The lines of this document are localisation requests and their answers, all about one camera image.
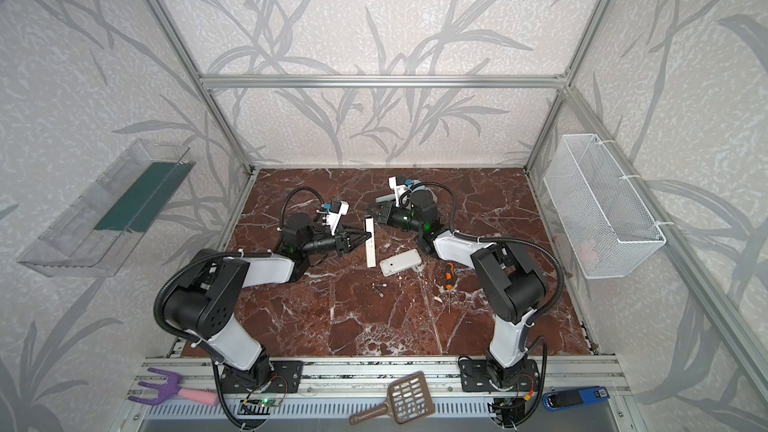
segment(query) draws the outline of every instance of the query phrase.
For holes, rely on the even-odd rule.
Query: leaf patterned wallpaper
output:
[[[550,89],[233,89],[217,100],[254,163],[523,167],[553,98]],[[409,113],[422,102],[424,113]]]
[[[170,338],[160,285],[220,234],[244,183],[140,0],[0,0],[0,430],[106,430]],[[197,165],[113,278],[16,258],[137,138]]]
[[[164,0],[206,74],[559,74],[596,0]],[[520,166],[545,90],[219,90],[255,163]]]
[[[576,79],[764,344],[766,5],[618,0]],[[533,170],[555,242],[570,258],[541,178],[554,138],[581,131],[566,111]],[[601,351],[620,356],[652,430],[768,430],[768,413],[665,254],[625,279],[574,279]]]
[[[595,0],[164,0],[204,73],[562,73]]]

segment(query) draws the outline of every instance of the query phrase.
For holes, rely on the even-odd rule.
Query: white phone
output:
[[[393,255],[390,258],[385,258],[379,265],[382,268],[384,277],[402,272],[408,268],[415,267],[422,263],[422,257],[418,254],[418,251],[414,248],[402,254]]]

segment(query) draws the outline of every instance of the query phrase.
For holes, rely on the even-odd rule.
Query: pink handle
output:
[[[179,397],[194,400],[201,404],[206,404],[211,407],[216,406],[219,403],[219,396],[213,392],[206,392],[205,390],[196,389],[181,389],[179,390]]]

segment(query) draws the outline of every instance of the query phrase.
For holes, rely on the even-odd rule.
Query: white wire mesh basket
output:
[[[586,278],[624,277],[667,242],[595,134],[562,136],[544,183]]]

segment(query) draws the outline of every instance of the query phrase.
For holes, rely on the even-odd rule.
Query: aluminum frame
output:
[[[226,218],[226,223],[221,228],[221,232],[219,233],[219,236],[213,245],[213,248],[216,250],[224,250],[226,244],[229,243],[235,227],[237,226],[237,222],[240,220],[240,215],[243,213],[245,202],[248,200],[250,191],[254,188],[254,184],[256,184],[256,176],[259,174],[259,170],[261,170],[261,168],[255,168],[252,170],[250,172],[250,176],[248,176],[248,180],[245,180],[245,183],[240,188],[240,194],[237,196],[237,202],[234,204],[234,207],[232,207],[230,215]]]
[[[581,34],[581,39],[579,39],[579,42],[576,45],[576,51],[574,52],[568,67],[565,69],[564,86],[570,86],[573,84],[574,80],[576,80],[582,65],[587,59],[587,55],[589,54],[592,44],[598,37],[600,29],[602,28],[605,19],[608,17],[610,9],[613,8],[615,2],[616,0],[598,0],[598,2],[594,5],[592,14],[590,15],[587,22],[587,26],[584,28],[584,32]],[[544,140],[549,136],[549,133],[554,127],[554,124],[560,117],[563,100],[562,90],[558,90],[558,95],[555,97],[555,101],[552,102],[552,106],[550,107],[550,110],[547,114],[547,118],[544,120],[542,129],[539,131],[539,134],[536,137],[536,142],[534,142],[533,149],[528,155],[528,160],[525,162],[524,168],[526,170],[529,170],[533,166],[536,158],[538,158],[538,154],[542,151]]]
[[[577,89],[566,86],[563,92],[566,103],[571,106],[587,132],[597,134],[604,141],[613,140],[610,132]],[[628,176],[639,175],[637,169],[629,162],[624,151],[616,142],[605,142],[604,144],[625,174]],[[645,181],[641,177],[632,177],[632,179],[635,190],[648,207],[651,215],[661,222],[673,222],[672,217],[667,214]],[[766,355],[765,348],[752,329],[744,322],[741,313],[736,310],[736,306],[728,299],[722,287],[715,282],[712,274],[688,243],[682,231],[674,225],[663,227],[665,227],[665,235],[667,236],[667,245],[664,247],[667,257],[704,311],[706,318],[720,332],[726,348],[736,363],[742,367],[746,378],[768,408],[768,355]]]
[[[221,130],[221,133],[224,134],[226,142],[230,145],[240,162],[242,162],[243,168],[250,172],[250,170],[253,168],[253,165],[250,163],[250,159],[248,158],[243,145],[240,143],[240,140],[237,139],[231,124],[229,124],[229,121],[226,120],[226,117],[222,113],[221,109],[219,109],[216,101],[214,101],[213,97],[211,97],[208,91],[203,87],[203,84],[200,83],[200,72],[197,70],[197,66],[192,59],[192,54],[189,52],[186,45],[182,41],[181,34],[179,33],[173,20],[170,18],[168,11],[165,9],[163,1],[142,1],[149,9],[149,12],[154,18],[155,22],[158,24],[158,27],[165,36],[165,39],[168,41],[170,48],[176,54],[176,57],[181,64],[181,68],[184,69],[184,72],[187,74],[187,78],[191,82],[192,87],[197,92],[197,95],[202,103],[205,104],[206,109],[208,109],[208,113],[214,120],[214,123],[219,128],[219,130]]]
[[[200,81],[207,89],[272,88],[432,88],[558,89],[564,76],[348,76],[348,75],[212,75]]]
[[[531,356],[540,361],[540,356]],[[292,358],[274,358],[274,360]],[[389,384],[402,376],[423,371],[434,398],[494,398],[510,397],[509,392],[463,392],[458,372],[458,356],[400,356],[400,357],[308,357],[304,361],[302,381],[296,398],[377,398],[386,396]],[[206,358],[147,358],[130,386],[127,395],[146,392],[140,380],[162,384],[165,378],[149,374],[155,367],[181,375],[180,385],[192,389],[213,390],[214,377],[210,360]],[[577,388],[600,384],[608,389],[610,408],[621,432],[639,432],[633,413],[627,379],[614,355],[552,355],[547,360],[547,389]],[[227,399],[244,398],[246,394],[228,394]],[[271,397],[255,394],[252,397]],[[149,406],[124,400],[110,430],[129,432],[139,430]]]

